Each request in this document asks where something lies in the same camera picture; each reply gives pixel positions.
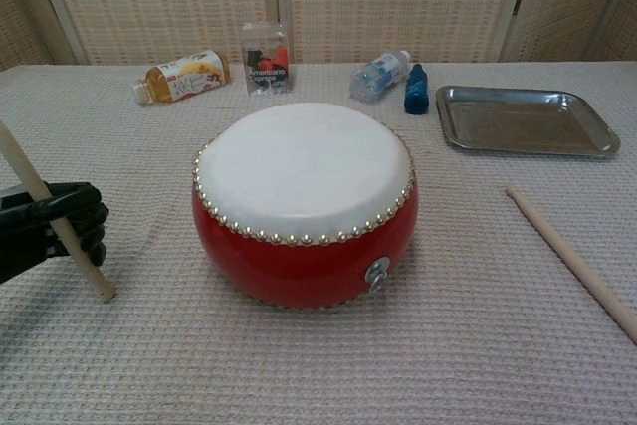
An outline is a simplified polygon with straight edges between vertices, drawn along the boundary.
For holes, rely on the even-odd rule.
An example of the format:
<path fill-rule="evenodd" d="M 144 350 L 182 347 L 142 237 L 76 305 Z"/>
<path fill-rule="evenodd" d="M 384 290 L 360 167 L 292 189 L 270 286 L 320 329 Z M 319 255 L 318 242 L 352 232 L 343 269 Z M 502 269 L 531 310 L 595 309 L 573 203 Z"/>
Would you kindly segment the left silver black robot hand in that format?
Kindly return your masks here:
<path fill-rule="evenodd" d="M 52 196 L 36 201 L 22 185 L 1 191 L 1 281 L 3 283 L 50 258 L 65 257 L 67 248 L 51 222 L 67 219 L 91 263 L 106 258 L 105 221 L 109 210 L 100 191 L 88 182 L 47 185 Z"/>

